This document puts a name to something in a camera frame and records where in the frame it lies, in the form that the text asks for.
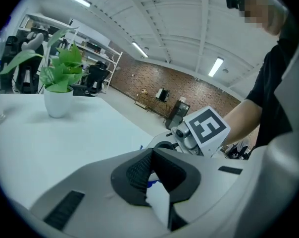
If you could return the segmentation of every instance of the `red brick wall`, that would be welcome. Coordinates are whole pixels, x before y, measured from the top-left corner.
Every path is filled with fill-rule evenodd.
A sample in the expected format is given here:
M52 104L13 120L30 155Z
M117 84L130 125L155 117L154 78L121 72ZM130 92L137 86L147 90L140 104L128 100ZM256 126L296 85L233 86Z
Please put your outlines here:
M110 42L110 47L122 51L117 45ZM111 86L135 99L141 89L155 95L159 88L170 91L167 103L173 107L181 96L191 107L189 114L205 106L213 107L222 117L228 114L240 101L221 89L204 81L195 79L182 72L159 65L137 61L123 51L118 64L121 67L113 75ZM157 111L163 113L164 105L159 105ZM250 134L252 146L257 138L257 130Z

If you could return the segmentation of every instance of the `wall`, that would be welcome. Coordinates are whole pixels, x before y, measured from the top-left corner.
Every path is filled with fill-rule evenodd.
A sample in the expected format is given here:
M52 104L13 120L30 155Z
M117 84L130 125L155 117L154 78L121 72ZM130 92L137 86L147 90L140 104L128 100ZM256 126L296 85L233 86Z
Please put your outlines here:
M37 13L41 10L40 0L21 0L11 13L11 20L7 26L7 36L16 35L26 13Z
M113 42L110 47L122 51ZM119 61L120 70L113 75L111 86L135 99L141 89L155 95L159 88L164 87L170 91L168 104L174 106L180 96L185 97L186 103L191 105L189 114L205 106L213 107L222 117L228 114L240 101L222 90L204 81L195 79L182 72L161 67L159 65L141 62L133 59L127 53ZM163 113L164 106L158 107L158 112ZM251 145L256 142L258 129L250 134Z
M41 7L41 12L44 16L56 19L56 20L63 22L67 25L69 25L70 21L72 20L71 17L69 17L68 15L65 15L63 13L60 13L60 11L58 11L58 10L47 10L43 6Z
M73 22L71 24L72 27L77 27L79 26L79 31L89 37L91 37L92 39L100 42L103 45L108 46L110 43L110 40L102 35L101 33L99 33L98 31L96 31L95 29L92 29L91 27L85 25L84 23L79 22L76 19L73 19Z

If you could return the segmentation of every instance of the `human arm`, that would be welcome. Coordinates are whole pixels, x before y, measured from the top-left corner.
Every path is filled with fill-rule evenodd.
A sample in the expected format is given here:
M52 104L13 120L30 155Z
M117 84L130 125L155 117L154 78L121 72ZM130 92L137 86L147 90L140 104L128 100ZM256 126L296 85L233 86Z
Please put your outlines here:
M224 120L231 130L222 145L232 144L249 135L260 122L262 108L251 100L243 100Z
M260 124L263 97L264 66L259 71L255 85L247 98L224 117L231 130L222 145L232 144L241 140Z

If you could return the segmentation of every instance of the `green leaves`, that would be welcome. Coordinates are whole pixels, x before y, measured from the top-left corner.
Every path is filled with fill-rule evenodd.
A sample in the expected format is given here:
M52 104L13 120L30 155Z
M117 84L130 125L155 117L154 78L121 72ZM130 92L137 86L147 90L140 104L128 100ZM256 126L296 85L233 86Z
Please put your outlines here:
M52 85L54 83L54 78L51 70L51 67L41 68L40 81L46 86Z
M59 65L56 68L51 68L52 77L55 83L64 80L66 77L63 74L63 68L66 67L64 64Z
M59 60L59 58L52 58L51 63L54 67L57 67L60 65L60 60Z
M68 85L76 84L82 77L82 74L69 74L68 75Z
M76 68L70 68L70 73L71 74L82 74L82 68L76 67Z
M66 28L66 29L59 29L56 33L54 33L49 42L47 42L47 47L51 47L56 41L58 41L59 38L63 37L66 33L77 29L78 27L75 28Z
M63 74L69 74L70 73L69 68L63 63L61 65L57 66L56 68L60 69Z
M64 78L63 80L59 81L57 84L46 87L46 90L50 92L56 92L56 93L66 93L67 87L68 87L68 78Z
M59 61L60 63L64 63L66 66L71 66L71 67L78 67L79 64L81 64L81 54L74 43L72 46L72 50L64 50L61 48L57 48L59 51Z
M12 69L17 67L20 63L33 58L33 57L43 57L39 54L36 54L34 50L24 50L18 53L12 61L0 72L0 74L6 74L10 72Z

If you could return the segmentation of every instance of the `metal shelving unit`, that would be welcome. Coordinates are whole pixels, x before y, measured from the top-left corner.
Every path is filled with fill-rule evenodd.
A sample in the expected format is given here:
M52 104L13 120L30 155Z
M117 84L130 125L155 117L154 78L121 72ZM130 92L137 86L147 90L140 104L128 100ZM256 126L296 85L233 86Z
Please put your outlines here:
M26 14L24 18L26 18L26 17L28 17L28 19L31 19L31 20L33 20L33 21L35 21L35 22L39 22L39 23L43 23L43 24L50 25L50 26L54 26L54 27L59 28L59 29L61 29L61 28L73 28L73 27L70 26L70 25L67 25L67 24L65 24L65 23L63 23L63 22L60 22L60 21L58 21L58 20L55 20L55 19L46 17L46 16L41 15L41 14L38 14L38 13L30 13L30 14ZM24 27L25 27L25 25L26 25L28 19L26 18L26 20L23 20L23 21L22 21L22 24L23 24L23 22L24 22ZM23 26L19 27L19 28L18 28L18 31L27 31L27 32L30 32L30 29L28 29L28 28L24 28L24 27L23 27ZM119 53L119 52L117 52L116 50L112 49L111 47L108 47L108 46L106 46L106 45L103 45L102 43L100 43L99 41L95 40L94 38L92 38L92 37L86 35L85 33L81 32L81 31L80 31L80 28L73 29L73 30L71 31L71 33L73 34L73 37L72 37L72 39L71 39L71 41L70 41L70 43L69 43L69 45L68 45L68 49L70 49L71 45L72 45L72 44L74 43L74 41L75 41L75 37L78 35L79 37L84 38L84 39L87 39L87 38L88 38L92 43L98 45L99 47L101 47L101 48L104 49L105 51L107 51L107 52L109 52L110 54L112 54L112 57L111 57L112 59L110 59L110 58L104 57L102 54L99 54L99 53L95 52L95 51L92 50L92 49L89 49L89 48L87 48L87 47L85 47L85 46L82 46L82 45L76 43L76 46L77 46L79 49L84 50L84 52L88 52L88 53L90 53L90 54L93 54L94 56L98 57L98 59L100 59L102 62L107 62L107 63L108 63L108 66L107 66L107 67L108 67L108 71L110 71L111 76L110 76L110 78L108 78L108 79L105 80L105 82L107 83L107 87L106 87L105 91L107 92L107 90L108 90L108 88L109 88L109 85L110 85L110 82L111 82L111 80L112 80L113 74L114 74L114 72L115 72L115 69L116 69L116 67L117 67L117 64L119 63L119 60L120 60L120 58L121 58L121 56L122 56L123 53L122 53L122 52ZM114 60L114 56L115 56L115 55L118 55L118 56L119 56L118 59L117 59L116 61ZM93 60L93 61L96 61L96 62L98 61L97 59L94 59L94 58L89 58L89 59L90 59L90 60ZM111 64L113 64L113 70L109 70L109 67L110 67Z

